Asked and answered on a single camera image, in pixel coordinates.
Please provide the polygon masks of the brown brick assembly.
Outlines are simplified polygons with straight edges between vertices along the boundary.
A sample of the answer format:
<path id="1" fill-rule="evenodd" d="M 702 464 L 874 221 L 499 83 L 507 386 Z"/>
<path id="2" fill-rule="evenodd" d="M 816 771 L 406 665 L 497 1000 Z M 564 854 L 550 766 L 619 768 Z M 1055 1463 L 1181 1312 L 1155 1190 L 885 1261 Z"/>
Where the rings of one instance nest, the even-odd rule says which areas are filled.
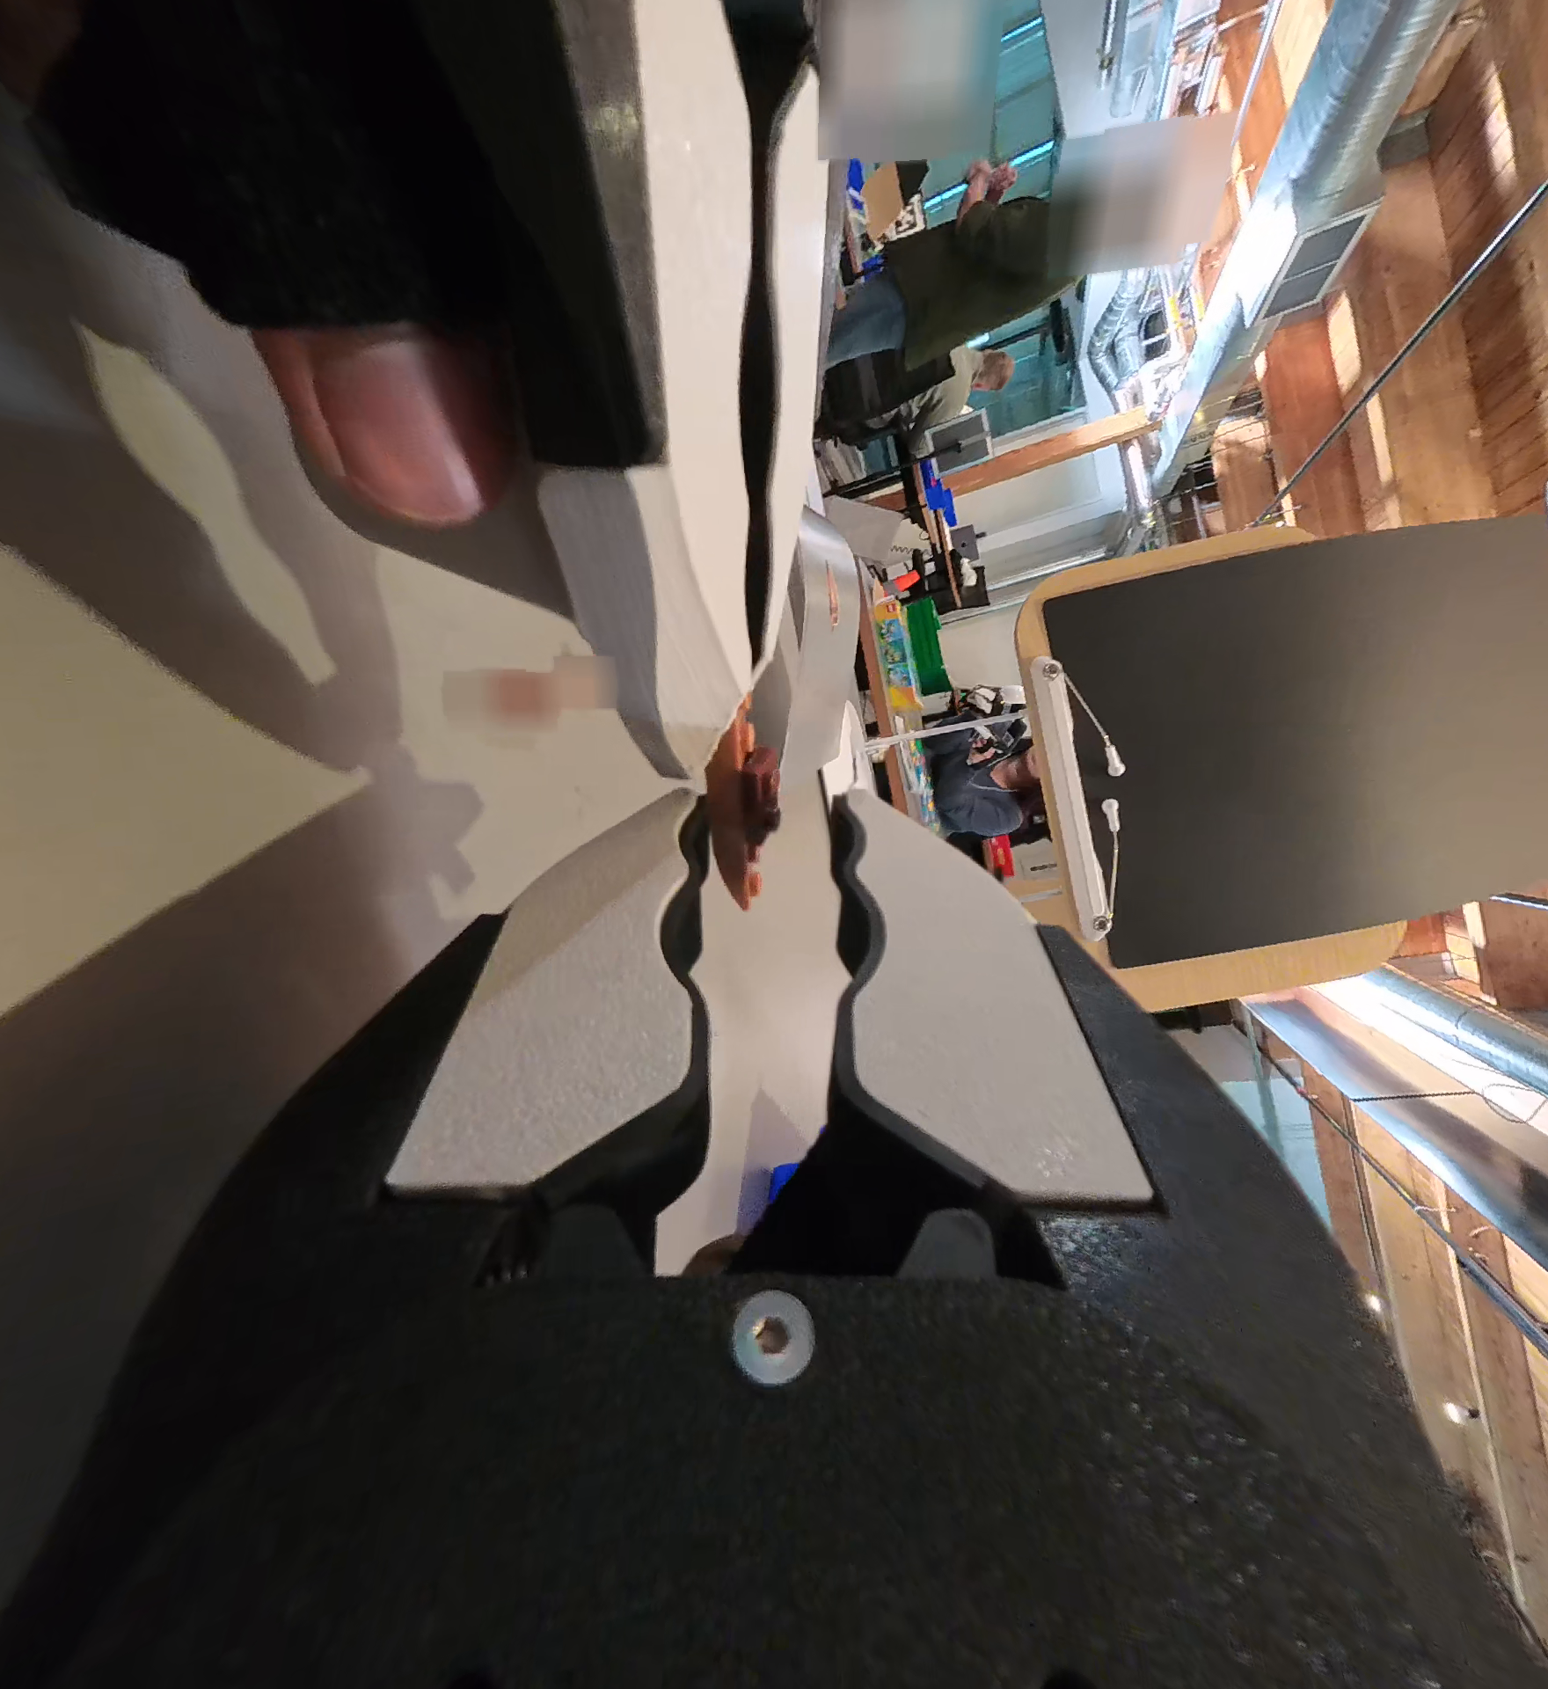
<path id="1" fill-rule="evenodd" d="M 749 909 L 763 892 L 765 847 L 780 826 L 780 752 L 759 739 L 749 695 L 706 764 L 704 810 L 722 883 Z"/>

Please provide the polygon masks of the silver ventilation duct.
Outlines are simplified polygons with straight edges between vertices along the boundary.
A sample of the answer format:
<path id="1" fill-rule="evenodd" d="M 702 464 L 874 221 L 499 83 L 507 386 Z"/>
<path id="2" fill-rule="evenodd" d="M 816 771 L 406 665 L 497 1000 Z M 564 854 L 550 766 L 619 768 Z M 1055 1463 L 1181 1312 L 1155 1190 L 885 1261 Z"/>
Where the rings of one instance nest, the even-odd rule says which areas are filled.
<path id="1" fill-rule="evenodd" d="M 1456 1 L 1335 1 L 1158 432 L 1153 498 L 1208 450 L 1281 320 L 1321 305 L 1383 200 L 1382 148 Z"/>
<path id="2" fill-rule="evenodd" d="M 1548 1094 L 1385 1005 L 1360 979 L 1243 1005 L 1548 1273 Z"/>

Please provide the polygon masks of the person's left hand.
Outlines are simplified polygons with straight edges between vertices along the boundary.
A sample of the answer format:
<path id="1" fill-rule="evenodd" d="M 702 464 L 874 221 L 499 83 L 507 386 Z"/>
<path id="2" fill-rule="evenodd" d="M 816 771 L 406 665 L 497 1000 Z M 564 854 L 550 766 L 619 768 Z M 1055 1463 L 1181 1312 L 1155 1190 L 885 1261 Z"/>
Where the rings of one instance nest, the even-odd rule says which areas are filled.
<path id="1" fill-rule="evenodd" d="M 369 510 L 449 530 L 507 494 L 525 443 L 497 345 L 408 322 L 250 336 L 302 452 Z"/>

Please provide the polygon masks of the green box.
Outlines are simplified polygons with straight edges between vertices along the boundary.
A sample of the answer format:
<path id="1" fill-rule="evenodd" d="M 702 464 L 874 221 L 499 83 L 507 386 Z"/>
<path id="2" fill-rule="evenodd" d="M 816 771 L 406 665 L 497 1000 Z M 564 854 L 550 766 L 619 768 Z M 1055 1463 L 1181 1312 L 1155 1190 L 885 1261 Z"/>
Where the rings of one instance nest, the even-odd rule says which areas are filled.
<path id="1" fill-rule="evenodd" d="M 897 716 L 945 716 L 954 686 L 940 643 L 940 617 L 928 597 L 873 604 L 874 650 L 890 709 Z"/>

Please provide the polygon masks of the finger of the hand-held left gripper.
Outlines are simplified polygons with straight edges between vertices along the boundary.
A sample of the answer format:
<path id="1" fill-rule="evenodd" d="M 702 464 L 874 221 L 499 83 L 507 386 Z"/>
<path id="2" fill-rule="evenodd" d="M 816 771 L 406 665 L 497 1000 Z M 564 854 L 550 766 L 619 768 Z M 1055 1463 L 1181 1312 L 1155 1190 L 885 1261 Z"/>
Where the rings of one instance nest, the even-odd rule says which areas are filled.
<path id="1" fill-rule="evenodd" d="M 768 613 L 772 448 L 745 441 L 770 397 L 747 347 L 772 328 L 772 186 L 804 67 L 779 60 L 754 113 L 724 3 L 561 10 L 612 258 L 608 326 L 630 335 L 647 436 L 607 468 L 538 448 L 538 510 L 573 619 L 614 674 L 616 709 L 655 771 L 701 780 L 757 677 Z"/>
<path id="2" fill-rule="evenodd" d="M 862 574 L 848 539 L 818 510 L 800 519 L 772 656 L 750 693 L 756 748 L 779 757 L 782 794 L 839 798 L 869 784 L 857 659 Z"/>

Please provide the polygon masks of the grey desk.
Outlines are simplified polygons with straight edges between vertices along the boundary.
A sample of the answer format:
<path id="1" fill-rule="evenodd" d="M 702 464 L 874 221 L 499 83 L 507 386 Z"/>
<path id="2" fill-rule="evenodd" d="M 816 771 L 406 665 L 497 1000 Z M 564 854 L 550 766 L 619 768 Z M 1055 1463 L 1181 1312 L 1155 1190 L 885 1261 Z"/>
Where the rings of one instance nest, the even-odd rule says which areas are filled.
<path id="1" fill-rule="evenodd" d="M 69 207 L 27 111 L 82 12 L 0 3 L 0 1617 L 272 1115 L 671 787 L 608 709 L 447 714 L 582 649 L 559 587 L 328 494 L 249 336 Z"/>

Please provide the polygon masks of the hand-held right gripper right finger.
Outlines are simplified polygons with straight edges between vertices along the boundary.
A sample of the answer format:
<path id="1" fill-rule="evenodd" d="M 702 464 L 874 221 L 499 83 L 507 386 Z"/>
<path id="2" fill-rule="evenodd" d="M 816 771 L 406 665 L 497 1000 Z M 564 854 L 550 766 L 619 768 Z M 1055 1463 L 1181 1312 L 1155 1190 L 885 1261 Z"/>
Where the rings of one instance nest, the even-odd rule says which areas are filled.
<path id="1" fill-rule="evenodd" d="M 869 791 L 830 808 L 848 975 L 828 1170 L 931 1200 L 1153 1213 L 1158 1193 L 1038 925 Z"/>

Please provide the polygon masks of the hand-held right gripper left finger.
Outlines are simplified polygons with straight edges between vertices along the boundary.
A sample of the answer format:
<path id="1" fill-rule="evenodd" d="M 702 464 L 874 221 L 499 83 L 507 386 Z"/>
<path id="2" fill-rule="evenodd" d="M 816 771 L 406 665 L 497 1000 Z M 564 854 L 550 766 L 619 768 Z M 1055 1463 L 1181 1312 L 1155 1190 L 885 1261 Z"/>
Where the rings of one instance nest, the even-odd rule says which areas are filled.
<path id="1" fill-rule="evenodd" d="M 701 794 L 681 787 L 509 904 L 389 1165 L 392 1193 L 538 1193 L 617 1129 L 708 1108 L 708 853 Z"/>

